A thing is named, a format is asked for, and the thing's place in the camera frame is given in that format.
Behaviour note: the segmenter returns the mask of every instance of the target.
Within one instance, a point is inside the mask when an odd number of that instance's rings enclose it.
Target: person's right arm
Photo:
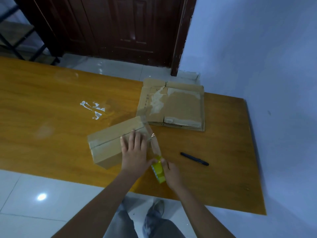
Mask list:
[[[161,159],[168,186],[179,197],[197,238],[235,238],[182,183],[175,164]]]

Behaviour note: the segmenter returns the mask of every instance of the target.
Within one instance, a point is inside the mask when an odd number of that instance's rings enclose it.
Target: leg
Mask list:
[[[133,220],[121,203],[103,238],[138,238]]]
[[[154,202],[149,209],[143,224],[145,238],[185,238],[177,226],[170,220],[162,219],[164,213],[164,201]]]

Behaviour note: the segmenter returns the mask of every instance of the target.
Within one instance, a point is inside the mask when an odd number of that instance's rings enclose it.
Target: marker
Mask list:
[[[180,154],[181,154],[182,156],[186,157],[186,158],[189,158],[189,159],[191,159],[191,160],[194,160],[194,161],[196,161],[196,162],[198,162],[198,163],[201,163],[201,164],[203,164],[203,165],[206,165],[206,166],[209,165],[206,161],[203,161],[203,160],[201,160],[201,159],[195,158],[195,157],[193,157],[193,156],[191,156],[191,155],[185,154],[185,153],[183,153],[183,152],[181,152]]]

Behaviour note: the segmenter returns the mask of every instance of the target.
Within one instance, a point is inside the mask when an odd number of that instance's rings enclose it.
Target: forearm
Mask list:
[[[232,233],[197,200],[188,188],[180,187],[175,192],[184,207],[197,238],[234,238]]]
[[[53,237],[103,237],[117,208],[136,179],[126,172],[118,176],[85,205]]]

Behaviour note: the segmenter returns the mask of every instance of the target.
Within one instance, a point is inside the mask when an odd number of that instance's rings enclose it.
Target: person's left arm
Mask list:
[[[103,237],[117,208],[136,180],[156,160],[146,160],[146,137],[131,131],[128,148],[121,137],[122,166],[118,176],[85,205],[53,238]]]

